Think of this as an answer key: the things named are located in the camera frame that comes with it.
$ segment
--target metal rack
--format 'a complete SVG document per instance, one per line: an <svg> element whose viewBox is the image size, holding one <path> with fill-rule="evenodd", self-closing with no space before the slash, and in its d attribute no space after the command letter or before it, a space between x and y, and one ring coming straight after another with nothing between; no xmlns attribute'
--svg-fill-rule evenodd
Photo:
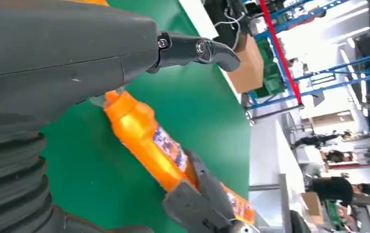
<svg viewBox="0 0 370 233"><path fill-rule="evenodd" d="M327 69L324 69L324 70L320 70L318 72L312 72L312 73L306 74L302 77L298 77L298 78L293 78L292 77L291 72L288 68L287 62L286 62L286 58L284 57L283 50L281 48L281 45L278 41L278 38L277 38L276 34L278 32L280 32L281 30L289 28L289 26L291 26L293 24L303 22L304 20L307 20L307 19L309 19L310 17L313 17L316 14L320 14L323 11L331 9L335 6L338 6L338 5L342 4L342 3L345 3L348 0L333 1L333 2L327 4L323 7L318 7L316 9L314 9L313 11L308 13L307 15L302 15L302 16L294 19L294 20L288 21L288 22L286 22L284 24L281 24L281 25L278 25L276 27L273 26L273 24L272 24L272 19L273 18L276 18L276 17L278 17L279 15L283 14L286 11L292 10L295 7L298 7L302 4L305 4L305 3L310 2L310 1L312 1L312 0L303 0L303 1L300 1L300 2L298 2L298 3L296 3L292 6L289 6L287 8L284 8L284 9L280 10L280 11L277 11L275 13L270 14L268 9L267 9L265 0L259 0L261 9L264 13L265 22L268 25L268 30L263 32L263 33L260 33L260 34L256 35L255 39L258 40L258 39L261 39L261 38L269 37L270 43L271 43L271 48L272 48L272 50L275 54L276 59L278 60L278 65L279 65L280 72L281 72L281 75L283 77L283 80L284 80L284 83L285 83L285 86L286 86L286 91L285 91L283 96L282 95L273 95L273 96L268 97L266 100L262 100L262 101L258 100L255 97L255 94L252 91L250 91L250 92L248 92L248 95L252 99L252 105L246 107L246 110L257 109L257 108L260 108L260 107L285 102L287 100L297 100L298 105L294 106L294 107L291 107L291 108L288 108L288 109L282 109L282 110L279 110L279 111L276 111L276 112L268 113L266 115L255 116L255 117L252 117L251 120L257 120L257 119L265 118L265 117L268 117L268 116L277 115L277 114L284 113L284 112L289 112L289 111L292 111L293 109L303 108L302 97L304 97L304 96L315 95L315 94L320 93L324 90L329 90L329 89L333 89L333 88L337 88L337 87L341 87L341 86L346 86L346 85L351 85L351 84L354 84L354 83L359 83L361 81L370 80L370 70L359 70L359 71L356 71L356 72L350 72L350 71L344 71L343 70L344 68L346 68L348 66L353 66L353 65L356 65L356 64L359 64L359 63L366 63L366 62L370 61L370 56L363 57L361 59L357 59L357 60L354 60L354 61L351 61L351 62L348 62L348 63L343 63L343 64L340 64L338 66L334 66L334 67L327 68ZM341 76L343 76L344 81L334 82L333 84L329 84L329 83L332 83L332 82L325 82L325 85L320 85L320 84L313 85L312 82L310 82L311 86L309 88L307 88L306 90L302 90L302 91L300 90L300 88L299 88L299 81L300 80L308 79L309 81L311 81L313 77L315 77L316 75L320 75L320 74L327 74L327 75L331 75L331 76L334 76L334 77L336 77L338 75L341 75ZM348 76L352 75L352 74L354 74L353 78L349 79Z"/></svg>

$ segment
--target blue metal shelving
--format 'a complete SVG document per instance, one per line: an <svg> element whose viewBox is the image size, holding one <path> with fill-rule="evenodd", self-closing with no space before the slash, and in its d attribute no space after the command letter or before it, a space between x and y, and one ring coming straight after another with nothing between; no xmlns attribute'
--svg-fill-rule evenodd
<svg viewBox="0 0 370 233"><path fill-rule="evenodd" d="M304 4L306 2L309 2L309 1L311 1L311 0L303 0L303 1L298 2L298 3L296 3L296 4L294 4L290 7L287 7L283 10L275 12L271 16L272 17L278 17L280 14L282 14L282 13L288 11L288 10L291 10L295 7L298 7L299 5ZM344 2L347 2L347 1L348 0L333 1L333 2L327 4L323 7L319 7L318 9L314 9L310 14L301 16L301 17L299 17L297 19L294 19L292 21L289 21L289 22L287 22L283 25L276 26L275 31L276 31L276 33L280 32L282 29L288 28L292 24L302 22L302 21L310 18L311 16L313 16L315 14L319 14L319 13L325 11L325 10L331 9L331 8L333 8L335 6L338 6L338 5L340 5ZM258 40L260 38L266 38L266 37L270 37L270 36L271 36L271 33L269 31L266 31L264 33L256 35L255 39ZM253 101L253 104L251 106L247 107L247 110L260 108L260 107L263 107L263 106L267 106L267 105L271 105L271 104L275 104L275 103L279 103L279 102L283 102L283 101L287 101L287 100L298 99L298 96L295 96L295 94L293 93L293 89L294 89L293 86L289 82L287 82L286 71L284 71L284 69L282 68L282 60L285 59L285 58L280 57L279 54L276 52L275 47L278 46L278 45L275 44L275 41L270 40L270 42L271 42L271 47L274 50L274 53L276 55L276 58L278 59L278 65L280 67L282 77L283 77L284 82L286 84L285 96L284 97L279 97L279 96L273 95L273 96L268 97L266 100L260 101L260 100L255 98L255 95L251 91L248 94L250 95L250 97ZM356 64L359 64L359 63L365 63L365 62L368 62L368 61L370 61L370 56L363 57L361 59L357 59L355 61L351 61L351 62L348 62L348 63L343 63L343 64L340 64L340 65L337 65L337 66L334 66L334 67L331 67L331 68L327 68L327 69L324 69L324 70L320 70L318 72L312 72L312 73L304 75L302 77L298 77L298 78L293 79L295 81L295 83L298 83L300 80L306 80L306 79L311 80L315 75L320 75L320 74L323 74L323 73L328 73L328 74L331 74L333 76L334 75L344 75L345 76L345 78L344 78L345 81L343 81L343 82L338 83L337 81L329 81L329 82L324 83L324 85L320 85L320 84L311 85L311 88L309 88L308 90L300 92L300 98L303 97L303 96L307 96L307 95L314 95L316 93L319 93L319 92L322 92L322 91L325 91L325 90L329 90L329 89L332 89L332 88L346 86L346 85L358 83L358 82L361 82L361 81L369 81L370 80L370 70L355 71L354 72L355 74L365 74L365 76L357 75L357 79L354 79L355 75L354 75L353 78L348 79L346 77L346 75L351 75L352 73L349 72L349 71L344 71L344 68L346 68L347 66L356 65Z"/></svg>
<svg viewBox="0 0 370 233"><path fill-rule="evenodd" d="M293 10L295 9L296 7L298 6L301 6L307 2L310 2L312 0L303 0L303 1L300 1L296 4L293 4L292 6L289 6L289 7L286 7L280 11L277 11L277 12L274 12L271 14L271 17L272 18L277 18L279 15L287 12L287 11L290 11L290 10ZM304 22L305 20L309 19L309 18L312 18L314 17L315 15L318 15L318 14L321 14L323 13L324 11L326 10L329 10L331 8L334 8L338 5L341 5L343 3L346 3L348 2L349 0L334 0L332 2L330 2L329 4L326 4L325 6L321 6L321 7L317 7L315 9L313 9L312 11L310 11L308 14L306 15L302 15L302 16L299 16L298 18L296 19L293 19L293 20L289 20L283 24L280 24L280 25L277 25L275 26L275 31L276 33L280 33L282 31L285 31L285 30L288 30L290 26L292 25L297 25L297 24L300 24L302 22ZM259 33L257 35L255 35L255 39L256 40L261 40L263 38L266 38L268 36L268 32L263 32L263 33Z"/></svg>

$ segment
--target orange bottle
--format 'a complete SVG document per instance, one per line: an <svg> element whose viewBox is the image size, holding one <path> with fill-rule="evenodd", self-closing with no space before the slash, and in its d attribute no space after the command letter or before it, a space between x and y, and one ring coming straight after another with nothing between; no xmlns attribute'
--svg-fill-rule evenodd
<svg viewBox="0 0 370 233"><path fill-rule="evenodd" d="M128 92L105 94L104 111L114 134L167 191L183 179L197 189L194 168L181 145L155 121L154 111ZM237 219L253 224L254 210L249 202L222 184Z"/></svg>

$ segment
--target table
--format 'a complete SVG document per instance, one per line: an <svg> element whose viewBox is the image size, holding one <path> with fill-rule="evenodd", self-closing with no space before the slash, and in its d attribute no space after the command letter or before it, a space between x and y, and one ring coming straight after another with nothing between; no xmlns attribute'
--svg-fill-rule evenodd
<svg viewBox="0 0 370 233"><path fill-rule="evenodd" d="M197 34L177 0L109 4L148 15L162 30ZM247 198L249 123L217 66L168 67L140 75L127 89L220 181ZM105 228L144 224L156 233L185 232L165 215L163 189L115 138L101 108L88 101L72 106L43 133L56 204Z"/></svg>

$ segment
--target robotic arm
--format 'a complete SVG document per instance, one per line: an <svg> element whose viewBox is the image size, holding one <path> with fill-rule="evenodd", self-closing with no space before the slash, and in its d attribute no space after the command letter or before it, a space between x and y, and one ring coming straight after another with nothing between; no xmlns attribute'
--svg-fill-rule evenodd
<svg viewBox="0 0 370 233"><path fill-rule="evenodd" d="M106 232L53 205L38 131L88 97L189 62L233 71L240 60L221 43L161 32L152 19L119 9L0 0L0 232Z"/></svg>

